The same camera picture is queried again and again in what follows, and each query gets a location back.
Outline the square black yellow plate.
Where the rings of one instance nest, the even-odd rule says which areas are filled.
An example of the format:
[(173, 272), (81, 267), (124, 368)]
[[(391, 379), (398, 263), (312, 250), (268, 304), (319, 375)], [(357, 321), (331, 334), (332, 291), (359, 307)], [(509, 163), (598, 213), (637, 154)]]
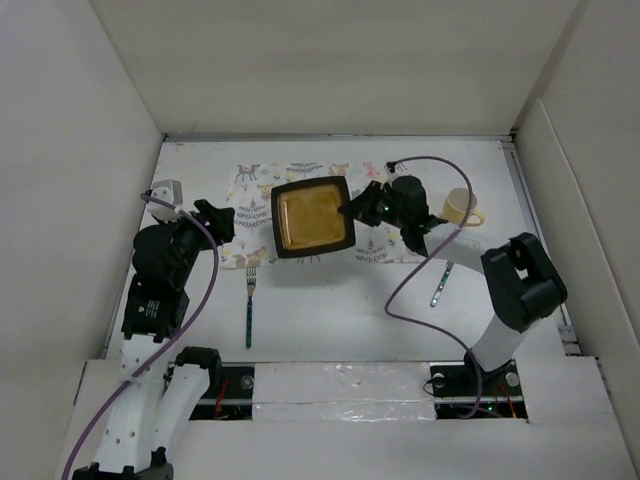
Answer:
[(354, 222), (340, 212), (349, 201), (343, 176), (304, 179), (273, 188), (271, 212), (277, 257), (318, 256), (353, 247)]

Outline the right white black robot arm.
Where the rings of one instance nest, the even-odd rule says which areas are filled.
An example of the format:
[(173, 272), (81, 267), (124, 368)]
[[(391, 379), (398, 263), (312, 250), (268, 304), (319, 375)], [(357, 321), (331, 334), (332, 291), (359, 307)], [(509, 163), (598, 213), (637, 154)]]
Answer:
[(465, 354), (462, 381), (473, 393), (486, 393), (497, 384), (498, 371), (513, 359), (526, 332), (568, 297), (538, 237), (525, 232), (506, 240), (465, 231), (429, 212), (426, 190), (414, 176), (372, 181), (339, 211), (371, 227), (396, 227), (410, 251), (484, 276), (494, 316)]

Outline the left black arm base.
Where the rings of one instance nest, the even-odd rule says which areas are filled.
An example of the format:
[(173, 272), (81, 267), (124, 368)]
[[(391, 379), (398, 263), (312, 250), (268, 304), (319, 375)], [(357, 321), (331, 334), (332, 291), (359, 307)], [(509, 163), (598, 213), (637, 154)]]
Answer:
[(224, 364), (218, 386), (210, 387), (191, 413), (191, 421), (248, 421), (253, 417), (254, 364)]

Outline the animal print cloth placemat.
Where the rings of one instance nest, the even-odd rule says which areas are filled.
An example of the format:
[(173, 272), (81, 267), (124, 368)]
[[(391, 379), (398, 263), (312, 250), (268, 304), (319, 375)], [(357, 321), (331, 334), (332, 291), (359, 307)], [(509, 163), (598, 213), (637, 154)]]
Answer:
[[(321, 164), (281, 163), (241, 165), (230, 176), (227, 205), (235, 210), (235, 236), (221, 253), (225, 269), (264, 267), (279, 263), (272, 224), (271, 191), (294, 181), (325, 176), (346, 178), (350, 196), (359, 195), (370, 181), (386, 181), (384, 163), (355, 162)], [(421, 257), (411, 252), (397, 228), (382, 224), (376, 228), (355, 225), (355, 246), (338, 252), (296, 258), (305, 263), (419, 263)]]

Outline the yellow ceramic mug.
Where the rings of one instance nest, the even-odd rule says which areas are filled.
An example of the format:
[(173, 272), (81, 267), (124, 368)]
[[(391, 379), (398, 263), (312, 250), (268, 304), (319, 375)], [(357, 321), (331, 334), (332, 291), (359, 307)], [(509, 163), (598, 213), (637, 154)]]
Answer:
[(466, 188), (455, 188), (447, 194), (440, 217), (450, 223), (459, 224), (465, 217), (468, 206), (471, 206), (471, 210), (465, 225), (467, 227), (483, 225), (485, 216), (477, 209), (477, 198)]

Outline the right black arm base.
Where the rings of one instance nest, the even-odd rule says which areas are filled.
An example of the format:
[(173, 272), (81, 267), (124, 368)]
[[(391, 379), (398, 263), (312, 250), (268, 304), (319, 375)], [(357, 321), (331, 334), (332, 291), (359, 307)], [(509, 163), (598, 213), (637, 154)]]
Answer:
[(434, 401), (437, 420), (528, 418), (520, 375), (514, 361), (484, 374), (482, 388), (474, 367), (464, 361), (429, 362), (423, 391)]

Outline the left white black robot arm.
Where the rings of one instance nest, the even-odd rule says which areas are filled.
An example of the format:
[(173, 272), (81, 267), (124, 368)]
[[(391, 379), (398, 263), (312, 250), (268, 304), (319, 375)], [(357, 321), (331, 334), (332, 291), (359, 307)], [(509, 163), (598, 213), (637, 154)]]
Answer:
[(197, 402), (223, 384), (217, 350), (174, 351), (203, 310), (187, 311), (186, 283), (199, 254), (234, 235), (232, 208), (195, 201), (192, 212), (142, 196), (155, 224), (134, 237), (134, 275), (121, 332), (119, 385), (91, 418), (63, 467), (64, 479), (171, 479), (170, 456)]

